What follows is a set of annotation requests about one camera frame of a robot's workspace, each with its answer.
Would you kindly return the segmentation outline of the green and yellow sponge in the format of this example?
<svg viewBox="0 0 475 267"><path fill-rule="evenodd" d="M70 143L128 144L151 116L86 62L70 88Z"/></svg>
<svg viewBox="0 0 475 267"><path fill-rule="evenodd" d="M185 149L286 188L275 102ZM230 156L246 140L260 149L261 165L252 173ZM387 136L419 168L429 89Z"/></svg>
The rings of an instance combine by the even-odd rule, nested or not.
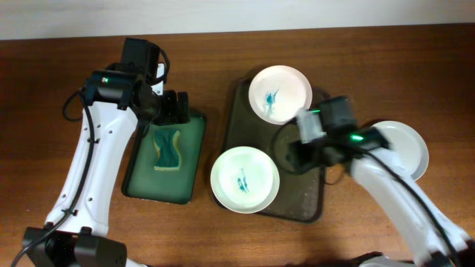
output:
<svg viewBox="0 0 475 267"><path fill-rule="evenodd" d="M154 133L154 147L157 152L155 171L178 171L182 157L178 148L180 132L174 129L158 130Z"/></svg>

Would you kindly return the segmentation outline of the pale grey-blue plate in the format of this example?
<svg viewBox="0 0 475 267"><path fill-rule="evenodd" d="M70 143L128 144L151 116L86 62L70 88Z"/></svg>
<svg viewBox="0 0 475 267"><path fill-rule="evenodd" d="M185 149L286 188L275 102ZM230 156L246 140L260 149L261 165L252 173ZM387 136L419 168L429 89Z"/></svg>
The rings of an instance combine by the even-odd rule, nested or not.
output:
<svg viewBox="0 0 475 267"><path fill-rule="evenodd" d="M381 121L373 125L399 155L405 170L416 181L421 178L429 164L429 151L420 134L402 122Z"/></svg>

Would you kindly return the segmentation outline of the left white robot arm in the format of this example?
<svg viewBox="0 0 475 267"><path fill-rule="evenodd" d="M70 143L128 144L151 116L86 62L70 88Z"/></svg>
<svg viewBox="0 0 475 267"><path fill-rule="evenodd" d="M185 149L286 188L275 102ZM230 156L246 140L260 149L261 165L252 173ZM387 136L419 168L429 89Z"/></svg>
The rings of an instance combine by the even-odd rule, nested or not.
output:
<svg viewBox="0 0 475 267"><path fill-rule="evenodd" d="M25 230L16 266L136 266L124 243L107 237L114 185L126 146L145 125L190 120L186 92L164 90L171 63L145 40L127 38L119 62L95 70L74 92L82 132L65 184L41 228Z"/></svg>

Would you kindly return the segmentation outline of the white plate green stain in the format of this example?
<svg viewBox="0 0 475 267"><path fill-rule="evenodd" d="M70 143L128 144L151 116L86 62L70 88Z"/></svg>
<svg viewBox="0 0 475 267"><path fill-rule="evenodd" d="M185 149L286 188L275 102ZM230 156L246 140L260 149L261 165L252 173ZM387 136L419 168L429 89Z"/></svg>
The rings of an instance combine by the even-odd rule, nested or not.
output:
<svg viewBox="0 0 475 267"><path fill-rule="evenodd" d="M266 153L240 146L217 158L212 166L210 184L214 197L223 207L239 214L253 214L274 201L280 187L280 175Z"/></svg>

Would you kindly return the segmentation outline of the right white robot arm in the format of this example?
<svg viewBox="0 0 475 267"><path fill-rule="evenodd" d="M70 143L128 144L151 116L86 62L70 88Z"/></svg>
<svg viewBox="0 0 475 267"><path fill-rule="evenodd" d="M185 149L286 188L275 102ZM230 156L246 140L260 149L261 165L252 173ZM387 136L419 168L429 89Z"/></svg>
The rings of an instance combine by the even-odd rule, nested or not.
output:
<svg viewBox="0 0 475 267"><path fill-rule="evenodd" d="M293 120L300 139L287 159L298 173L343 165L392 221L416 266L474 265L474 239L433 204L377 128L357 126L346 97L300 108Z"/></svg>

